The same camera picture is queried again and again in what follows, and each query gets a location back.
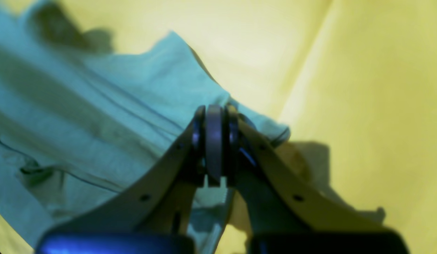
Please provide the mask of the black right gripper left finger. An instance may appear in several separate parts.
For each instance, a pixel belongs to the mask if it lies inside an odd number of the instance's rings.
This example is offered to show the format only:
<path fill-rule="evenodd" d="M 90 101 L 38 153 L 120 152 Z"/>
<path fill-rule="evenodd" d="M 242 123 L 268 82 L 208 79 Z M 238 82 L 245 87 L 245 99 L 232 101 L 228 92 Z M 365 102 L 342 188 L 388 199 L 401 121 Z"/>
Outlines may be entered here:
<path fill-rule="evenodd" d="M 168 151 L 136 183 L 50 235 L 185 231 L 197 187 L 215 186 L 215 106 L 201 106 Z"/>

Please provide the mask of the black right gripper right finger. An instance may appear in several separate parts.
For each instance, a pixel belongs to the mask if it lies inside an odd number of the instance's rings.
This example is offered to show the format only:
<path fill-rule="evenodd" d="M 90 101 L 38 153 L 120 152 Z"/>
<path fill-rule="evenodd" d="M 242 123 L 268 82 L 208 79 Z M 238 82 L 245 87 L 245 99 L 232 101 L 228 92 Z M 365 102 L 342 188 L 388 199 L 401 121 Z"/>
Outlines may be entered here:
<path fill-rule="evenodd" d="M 231 105 L 215 108 L 215 179 L 246 201 L 253 233 L 369 237 L 390 230 L 344 208 L 293 174 Z"/>

